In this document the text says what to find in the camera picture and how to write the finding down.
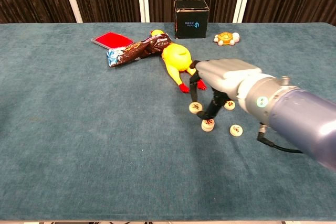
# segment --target yellow turtle toy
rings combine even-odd
[[[222,45],[234,45],[239,42],[240,36],[239,33],[229,33],[227,31],[215,35],[214,42],[218,43],[219,46]]]

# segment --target green felt surface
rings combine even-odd
[[[336,173],[257,142],[259,123],[238,104],[203,132],[160,57],[111,69],[90,41],[109,30],[173,39],[173,28],[0,25],[0,220],[336,220]],[[226,30],[241,41],[212,42]],[[176,42],[193,59],[239,58],[336,101],[331,25],[209,24],[206,38]],[[199,92],[204,106],[211,97]]]

